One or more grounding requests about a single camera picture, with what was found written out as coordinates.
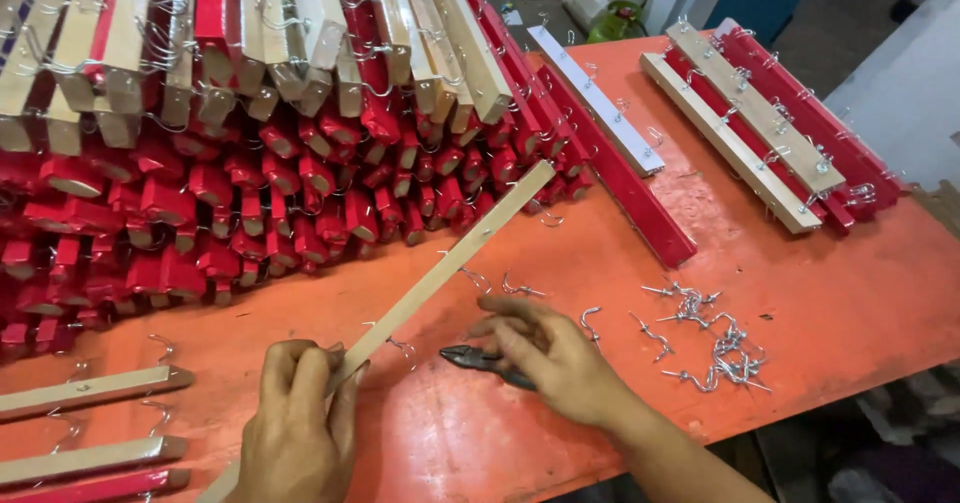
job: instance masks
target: pile of metal hooks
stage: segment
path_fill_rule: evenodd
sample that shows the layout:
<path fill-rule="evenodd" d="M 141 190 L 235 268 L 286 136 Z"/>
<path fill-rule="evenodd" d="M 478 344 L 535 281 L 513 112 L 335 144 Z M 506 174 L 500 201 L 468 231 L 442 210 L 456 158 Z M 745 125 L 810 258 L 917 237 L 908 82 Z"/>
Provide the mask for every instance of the pile of metal hooks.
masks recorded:
<path fill-rule="evenodd" d="M 711 353 L 713 364 L 707 369 L 702 382 L 695 376 L 690 375 L 686 370 L 679 373 L 673 371 L 663 371 L 665 375 L 679 377 L 681 381 L 690 380 L 702 392 L 713 392 L 719 384 L 720 377 L 726 376 L 732 383 L 737 385 L 750 385 L 763 388 L 768 392 L 773 392 L 769 386 L 763 385 L 758 377 L 761 371 L 761 364 L 767 361 L 766 352 L 762 347 L 755 345 L 747 337 L 747 332 L 740 330 L 737 320 L 726 312 L 715 314 L 713 317 L 707 316 L 701 312 L 701 309 L 714 302 L 723 291 L 703 295 L 695 288 L 682 288 L 678 282 L 673 282 L 670 288 L 648 288 L 644 289 L 659 293 L 661 296 L 673 296 L 675 293 L 682 296 L 679 302 L 677 313 L 669 317 L 657 319 L 657 321 L 676 320 L 678 322 L 688 320 L 695 321 L 700 325 L 701 330 L 706 330 L 716 337 Z M 726 319 L 726 330 L 717 334 L 714 332 L 714 324 L 720 319 Z"/>

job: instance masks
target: hand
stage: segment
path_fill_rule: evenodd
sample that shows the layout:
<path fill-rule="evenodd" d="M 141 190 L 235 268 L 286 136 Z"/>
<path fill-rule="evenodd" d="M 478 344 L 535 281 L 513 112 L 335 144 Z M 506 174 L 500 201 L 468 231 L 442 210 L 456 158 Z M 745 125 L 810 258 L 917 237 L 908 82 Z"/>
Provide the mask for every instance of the hand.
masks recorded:
<path fill-rule="evenodd" d="M 484 350 L 502 354 L 501 362 L 522 370 L 559 414 L 612 431 L 618 412 L 639 400 L 569 317 L 505 295 L 483 296 L 477 304 L 493 315 L 467 335 L 493 335 Z"/>
<path fill-rule="evenodd" d="M 267 349 L 260 404 L 243 430 L 240 479 L 224 503 L 340 503 L 354 473 L 354 408 L 364 363 L 324 392 L 344 347 L 291 339 Z"/>

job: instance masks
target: workbench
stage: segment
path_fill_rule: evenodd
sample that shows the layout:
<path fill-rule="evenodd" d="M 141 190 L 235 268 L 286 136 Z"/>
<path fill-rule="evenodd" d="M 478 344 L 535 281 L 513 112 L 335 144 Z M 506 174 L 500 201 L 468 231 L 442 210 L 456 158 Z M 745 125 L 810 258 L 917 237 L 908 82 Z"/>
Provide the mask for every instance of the workbench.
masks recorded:
<path fill-rule="evenodd" d="M 666 170 L 649 183 L 699 246 L 680 271 L 666 275 L 704 293 L 723 290 L 717 308 L 766 350 L 759 376 L 773 392 L 723 379 L 702 393 L 661 374 L 686 369 L 702 376 L 714 338 L 693 322 L 654 323 L 675 313 L 677 301 L 641 289 L 668 286 L 665 270 L 602 186 L 551 209 L 564 217 L 557 228 L 515 217 L 467 268 L 494 289 L 510 269 L 511 285 L 546 292 L 546 302 L 573 317 L 602 307 L 589 323 L 606 359 L 704 444 L 960 357 L 960 243 L 909 197 L 846 239 L 827 230 L 788 235 L 641 72 L 640 54 L 665 47 L 665 38 L 651 38 L 577 46 L 569 54 L 600 67 L 596 84 L 610 99 L 630 100 L 625 116 L 639 132 L 653 126 L 666 136 L 656 150 Z M 173 340 L 173 362 L 193 370 L 197 382 L 153 399 L 175 407 L 160 432 L 189 437 L 177 466 L 191 467 L 193 478 L 184 491 L 159 499 L 193 501 L 239 454 L 269 344 L 304 337 L 349 347 L 369 328 L 363 323 L 385 313 L 455 240 L 439 231 L 414 248 L 393 242 L 370 261 L 318 278 L 272 281 L 228 308 L 185 306 L 83 333 L 72 356 L 0 368 L 0 392 L 62 383 L 79 359 L 92 360 L 92 375 L 148 367 L 163 348 L 147 335 Z M 349 501 L 533 501 L 624 471 L 600 433 L 561 419 L 533 393 L 437 355 L 483 315 L 474 303 L 478 293 L 458 274 L 394 335 L 415 347 L 414 370 L 389 344 L 374 354 L 360 392 Z M 677 354 L 652 363 L 660 346 L 628 311 L 667 337 Z M 75 446 L 144 436 L 160 418 L 138 400 L 74 415 L 86 421 Z M 50 452 L 66 431 L 65 422 L 44 417 L 0 425 L 0 460 Z"/>

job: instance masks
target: pliers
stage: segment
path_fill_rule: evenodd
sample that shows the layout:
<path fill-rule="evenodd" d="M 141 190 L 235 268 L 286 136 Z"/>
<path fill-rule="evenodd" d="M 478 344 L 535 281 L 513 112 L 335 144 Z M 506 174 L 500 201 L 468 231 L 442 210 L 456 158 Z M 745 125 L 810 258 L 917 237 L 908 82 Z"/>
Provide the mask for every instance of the pliers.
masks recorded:
<path fill-rule="evenodd" d="M 460 367 L 498 374 L 508 385 L 523 388 L 524 390 L 537 390 L 534 382 L 530 381 L 523 372 L 513 368 L 500 369 L 497 366 L 497 361 L 503 358 L 502 355 L 484 353 L 480 347 L 452 345 L 439 350 L 439 355 Z"/>

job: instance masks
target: orange tabletop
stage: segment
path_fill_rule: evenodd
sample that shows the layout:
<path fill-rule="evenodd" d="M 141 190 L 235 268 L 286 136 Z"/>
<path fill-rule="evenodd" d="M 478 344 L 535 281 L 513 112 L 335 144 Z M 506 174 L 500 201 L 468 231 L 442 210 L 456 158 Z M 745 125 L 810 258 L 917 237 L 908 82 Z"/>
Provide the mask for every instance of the orange tabletop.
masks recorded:
<path fill-rule="evenodd" d="M 699 253 L 671 280 L 704 292 L 723 290 L 718 309 L 731 313 L 769 362 L 760 378 L 773 388 L 722 380 L 712 393 L 661 374 L 703 374 L 714 338 L 695 323 L 654 323 L 677 302 L 640 289 L 661 287 L 664 269 L 598 186 L 585 200 L 551 209 L 564 217 L 551 229 L 536 217 L 515 217 L 467 268 L 499 288 L 511 284 L 548 293 L 557 310 L 577 317 L 588 308 L 606 359 L 653 407 L 702 443 L 739 434 L 871 386 L 960 357 L 960 244 L 913 200 L 901 200 L 846 239 L 827 230 L 792 237 L 764 217 L 761 201 L 730 174 L 666 95 L 641 72 L 642 52 L 662 38 L 570 49 L 600 67 L 597 84 L 630 100 L 627 119 L 641 133 L 666 135 L 656 151 L 666 170 L 650 186 Z M 240 433 L 258 402 L 266 347 L 289 337 L 349 346 L 440 258 L 455 238 L 443 231 L 408 248 L 379 247 L 371 261 L 346 263 L 324 276 L 294 276 L 243 294 L 233 306 L 181 307 L 123 321 L 102 334 L 83 333 L 72 357 L 44 357 L 0 369 L 0 392 L 62 383 L 77 359 L 92 373 L 152 365 L 175 341 L 174 363 L 193 370 L 193 386 L 156 397 L 175 407 L 159 431 L 189 437 L 178 465 L 193 469 L 184 491 L 164 501 L 193 501 L 237 456 Z M 478 289 L 454 276 L 395 335 L 416 349 L 415 369 L 384 345 L 373 356 L 360 394 L 357 463 L 349 500 L 541 500 L 623 471 L 618 455 L 595 432 L 559 418 L 530 392 L 496 376 L 462 370 L 437 350 L 459 343 L 481 312 Z M 627 314 L 651 323 L 676 350 L 660 350 Z M 160 418 L 126 401 L 77 411 L 85 429 L 72 442 L 90 446 L 146 435 Z M 64 422 L 36 418 L 0 426 L 0 460 L 49 452 Z"/>

